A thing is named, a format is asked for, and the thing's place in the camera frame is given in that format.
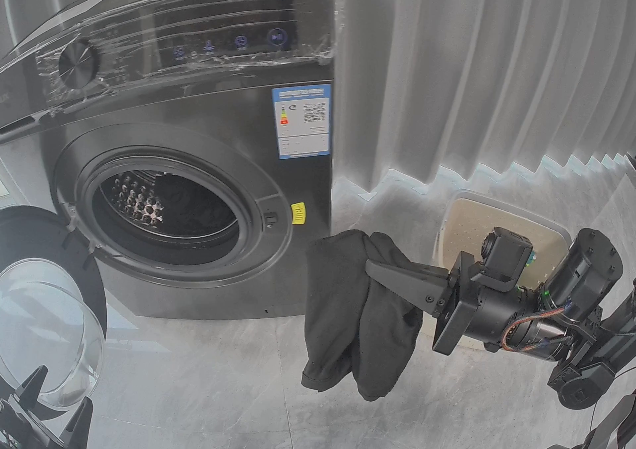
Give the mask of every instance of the control knob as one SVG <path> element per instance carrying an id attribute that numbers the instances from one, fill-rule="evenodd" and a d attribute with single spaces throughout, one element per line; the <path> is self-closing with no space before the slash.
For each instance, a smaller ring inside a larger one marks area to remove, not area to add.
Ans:
<path id="1" fill-rule="evenodd" d="M 74 40 L 60 55 L 58 71 L 60 79 L 68 88 L 84 88 L 99 69 L 99 54 L 88 40 Z"/>

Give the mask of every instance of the control panel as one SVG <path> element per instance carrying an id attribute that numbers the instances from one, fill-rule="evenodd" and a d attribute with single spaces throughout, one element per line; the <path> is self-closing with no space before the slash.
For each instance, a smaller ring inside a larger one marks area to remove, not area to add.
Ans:
<path id="1" fill-rule="evenodd" d="M 206 70 L 330 58 L 333 0 L 152 0 L 90 17 L 37 52 L 49 107 Z"/>
<path id="2" fill-rule="evenodd" d="M 292 51 L 293 0 L 186 0 L 154 13 L 162 66 Z"/>

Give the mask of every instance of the energy label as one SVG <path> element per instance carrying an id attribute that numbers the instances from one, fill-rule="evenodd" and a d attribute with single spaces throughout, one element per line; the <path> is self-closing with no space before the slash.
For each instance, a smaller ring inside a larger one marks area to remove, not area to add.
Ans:
<path id="1" fill-rule="evenodd" d="M 281 159 L 330 153 L 331 85 L 272 89 Z"/>

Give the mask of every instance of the barcode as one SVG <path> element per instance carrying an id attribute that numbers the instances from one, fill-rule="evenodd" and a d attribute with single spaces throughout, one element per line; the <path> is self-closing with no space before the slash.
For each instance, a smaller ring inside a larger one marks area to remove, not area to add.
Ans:
<path id="1" fill-rule="evenodd" d="M 305 123 L 325 121 L 326 116 L 326 103 L 303 104 L 303 117 L 305 119 Z"/>

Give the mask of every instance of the red wire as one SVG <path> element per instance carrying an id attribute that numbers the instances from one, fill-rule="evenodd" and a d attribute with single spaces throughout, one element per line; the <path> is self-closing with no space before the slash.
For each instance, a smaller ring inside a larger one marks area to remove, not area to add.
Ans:
<path id="1" fill-rule="evenodd" d="M 519 318 L 518 320 L 515 320 L 514 322 L 512 322 L 509 326 L 505 328 L 505 331 L 503 332 L 503 336 L 501 338 L 501 347 L 504 350 L 507 350 L 509 352 L 527 352 L 528 350 L 537 348 L 539 346 L 539 343 L 534 343 L 533 345 L 528 345 L 521 349 L 513 349 L 513 347 L 510 347 L 508 343 L 506 342 L 507 335 L 516 326 L 520 326 L 521 324 L 525 324 L 526 322 L 531 322 L 532 320 L 538 320 L 540 318 L 554 317 L 556 315 L 560 315 L 564 311 L 565 311 L 565 306 L 554 309 L 554 310 L 550 310 L 550 311 L 544 311 L 543 313 L 535 313 L 534 315 L 529 315 L 527 317 Z"/>

